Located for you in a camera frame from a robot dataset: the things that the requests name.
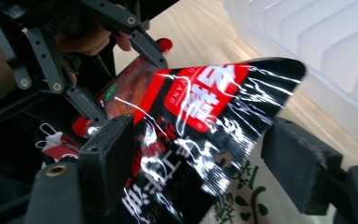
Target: plastic packaging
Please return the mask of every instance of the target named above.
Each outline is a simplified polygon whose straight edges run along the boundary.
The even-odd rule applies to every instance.
[[[149,79],[133,84],[145,90],[140,104],[107,91],[109,117],[120,113],[117,101],[121,112],[133,110],[141,149],[113,214],[117,223],[200,223],[304,74],[298,61],[270,58],[158,70],[147,89]],[[231,155],[229,166],[219,165],[222,153]]]
[[[131,114],[141,103],[146,89],[158,68],[139,57],[107,88],[103,94],[103,107],[109,119]]]

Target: screw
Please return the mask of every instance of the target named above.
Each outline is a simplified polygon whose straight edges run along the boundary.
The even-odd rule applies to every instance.
[[[54,85],[53,85],[53,89],[55,90],[55,91],[60,91],[61,90],[61,85],[59,84],[59,83],[54,83]]]
[[[20,84],[23,86],[23,87],[27,87],[30,82],[28,81],[28,79],[26,78],[23,78],[22,80],[20,80]]]
[[[46,175],[47,176],[62,175],[63,173],[66,172],[67,169],[68,169],[68,167],[65,165],[57,165],[57,166],[54,166],[54,167],[48,169],[46,171]]]
[[[135,23],[135,18],[129,17],[129,18],[127,19],[127,22],[128,22],[129,24],[134,24],[134,23]]]

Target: human hand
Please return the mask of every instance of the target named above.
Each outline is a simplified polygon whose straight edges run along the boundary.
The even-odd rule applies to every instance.
[[[69,38],[63,34],[56,37],[57,43],[62,51],[75,51],[89,56],[96,55],[109,44],[111,32],[104,29],[98,22],[94,21],[92,26],[79,38]],[[131,50],[128,35],[118,32],[114,35],[117,45],[125,50]]]

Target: white surface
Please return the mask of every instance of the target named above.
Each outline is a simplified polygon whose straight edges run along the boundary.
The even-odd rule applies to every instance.
[[[358,140],[358,1],[226,0],[240,37],[261,56],[309,68],[300,89]]]

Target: red label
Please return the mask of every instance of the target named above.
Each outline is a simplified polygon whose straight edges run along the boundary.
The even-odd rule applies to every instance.
[[[248,72],[246,63],[183,69],[168,91],[164,105],[195,130],[205,133]]]
[[[156,72],[149,87],[147,87],[147,91],[144,98],[142,98],[139,108],[133,112],[133,122],[135,124],[143,119],[150,111],[153,103],[155,103],[156,97],[159,95],[159,90],[164,84],[166,76],[168,76],[171,71],[170,69],[163,69]]]
[[[79,145],[74,140],[72,140],[72,138],[68,137],[66,134],[63,134],[61,136],[61,145],[75,152],[80,151]]]
[[[74,157],[77,159],[79,158],[78,152],[75,152],[63,145],[48,148],[44,150],[43,153],[57,160],[60,160],[64,157]]]

